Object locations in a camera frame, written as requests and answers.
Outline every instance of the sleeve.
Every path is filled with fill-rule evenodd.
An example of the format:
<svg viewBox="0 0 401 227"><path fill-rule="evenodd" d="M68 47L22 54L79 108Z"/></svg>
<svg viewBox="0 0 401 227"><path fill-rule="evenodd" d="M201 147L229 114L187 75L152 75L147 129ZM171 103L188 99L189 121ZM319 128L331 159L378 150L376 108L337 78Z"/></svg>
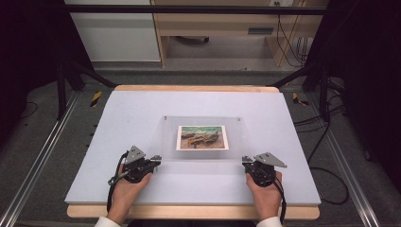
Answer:
<svg viewBox="0 0 401 227"><path fill-rule="evenodd" d="M95 227L121 227L121 226L108 218L100 217Z"/></svg>
<svg viewBox="0 0 401 227"><path fill-rule="evenodd" d="M260 221L256 227L282 227L282 225L278 217L272 217Z"/></svg>

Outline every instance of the aluminum rail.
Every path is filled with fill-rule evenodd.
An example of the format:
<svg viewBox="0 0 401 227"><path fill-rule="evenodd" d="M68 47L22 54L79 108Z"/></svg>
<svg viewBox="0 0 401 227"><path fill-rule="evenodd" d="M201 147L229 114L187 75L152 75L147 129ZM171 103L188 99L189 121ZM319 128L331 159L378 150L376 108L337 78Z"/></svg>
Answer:
<svg viewBox="0 0 401 227"><path fill-rule="evenodd" d="M12 202L9 204L9 207L6 209L3 216L0 218L0 227L13 226L18 216L20 215L26 203L26 200L28 199L30 193L32 192L35 183L38 181L39 176L41 175L42 170L44 169L44 165L46 164L48 157L52 153L53 148L55 147L64 129L64 126L71 115L71 112L74 110L78 96L79 92L73 92L73 94L71 95L67 104L68 108L64 116L62 117L62 119L56 122L52 132L50 132L46 142L44 143L44 146L39 152L35 160L35 163L32 165L32 168L26 174L26 178L24 179L24 182L21 184L20 189L16 193Z"/></svg>
<svg viewBox="0 0 401 227"><path fill-rule="evenodd" d="M344 10L294 7L231 7L231 6L148 6L148 5L41 5L41 9L86 13L199 13L199 14L273 14L326 15Z"/></svg>

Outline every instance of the metal rod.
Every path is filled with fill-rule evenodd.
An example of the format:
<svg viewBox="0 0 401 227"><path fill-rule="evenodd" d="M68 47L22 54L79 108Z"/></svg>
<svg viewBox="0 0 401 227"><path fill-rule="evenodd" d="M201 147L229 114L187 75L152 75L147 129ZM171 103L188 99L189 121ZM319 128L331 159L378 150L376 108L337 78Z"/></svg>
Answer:
<svg viewBox="0 0 401 227"><path fill-rule="evenodd" d="M148 5L42 5L41 9L87 13L200 13L326 15L344 12L326 8L231 7L231 6L148 6Z"/></svg>

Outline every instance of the photograph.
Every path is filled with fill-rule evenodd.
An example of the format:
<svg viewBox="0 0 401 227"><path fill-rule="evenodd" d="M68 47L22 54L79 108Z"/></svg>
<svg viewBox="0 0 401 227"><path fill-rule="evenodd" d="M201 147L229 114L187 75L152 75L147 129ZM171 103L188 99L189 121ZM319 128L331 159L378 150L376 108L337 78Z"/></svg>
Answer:
<svg viewBox="0 0 401 227"><path fill-rule="evenodd" d="M224 126L179 126L177 150L228 149Z"/></svg>

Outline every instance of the white table surface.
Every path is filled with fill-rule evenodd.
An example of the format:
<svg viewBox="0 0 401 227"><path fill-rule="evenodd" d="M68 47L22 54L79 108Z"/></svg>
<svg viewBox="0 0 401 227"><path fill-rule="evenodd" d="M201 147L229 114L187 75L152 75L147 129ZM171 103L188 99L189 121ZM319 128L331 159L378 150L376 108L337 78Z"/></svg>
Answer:
<svg viewBox="0 0 401 227"><path fill-rule="evenodd" d="M68 195L68 203L105 203L107 181L121 154L136 145L147 158L161 154L167 116L241 117L249 136L244 155L273 153L288 168L282 171L288 205L321 203L306 159L280 93L114 91ZM252 204L241 160L183 162L162 160L138 204Z"/></svg>

